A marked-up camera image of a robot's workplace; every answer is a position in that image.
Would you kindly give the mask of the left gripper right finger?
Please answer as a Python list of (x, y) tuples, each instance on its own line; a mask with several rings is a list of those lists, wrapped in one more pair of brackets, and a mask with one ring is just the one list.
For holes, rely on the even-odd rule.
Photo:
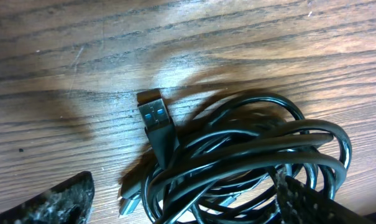
[(287, 224), (373, 224), (323, 194), (286, 176), (276, 180), (277, 203)]

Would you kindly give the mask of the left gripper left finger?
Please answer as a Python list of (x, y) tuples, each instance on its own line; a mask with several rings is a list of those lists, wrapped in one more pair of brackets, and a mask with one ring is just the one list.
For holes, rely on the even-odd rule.
[(0, 224), (87, 224), (94, 193), (93, 176), (83, 171), (0, 213)]

